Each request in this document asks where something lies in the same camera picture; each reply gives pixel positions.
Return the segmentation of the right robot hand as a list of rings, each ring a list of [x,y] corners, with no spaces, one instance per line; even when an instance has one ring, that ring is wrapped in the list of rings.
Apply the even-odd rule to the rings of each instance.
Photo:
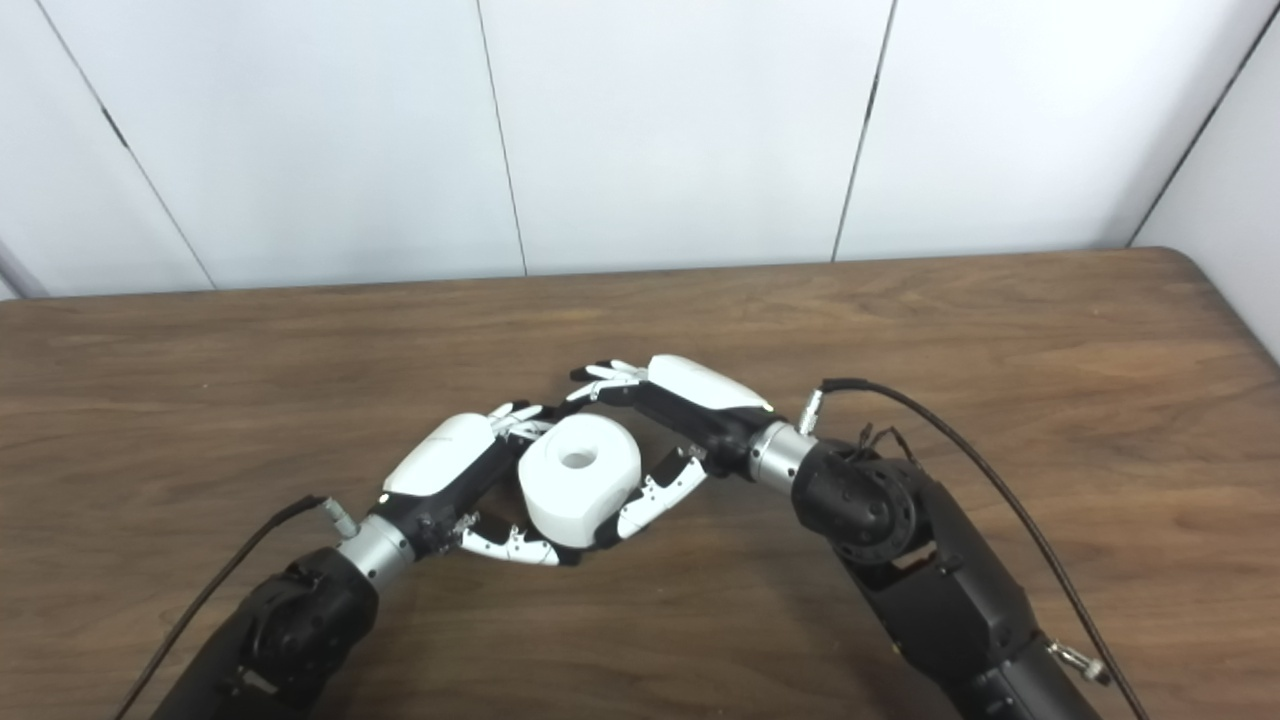
[[[709,477],[759,483],[765,446],[786,423],[754,389],[673,354],[655,355],[645,366],[595,363],[570,378],[579,387],[556,409],[556,419],[594,404],[631,407],[684,441],[596,528],[595,550],[636,536]]]

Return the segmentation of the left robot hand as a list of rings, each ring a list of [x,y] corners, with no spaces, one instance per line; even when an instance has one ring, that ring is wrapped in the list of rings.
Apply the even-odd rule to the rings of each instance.
[[[550,418],[550,409],[527,401],[448,418],[384,480],[370,519],[415,562],[466,550],[506,562],[577,566],[580,551],[531,527],[503,528],[477,510],[490,489],[516,477],[518,460],[553,427]]]

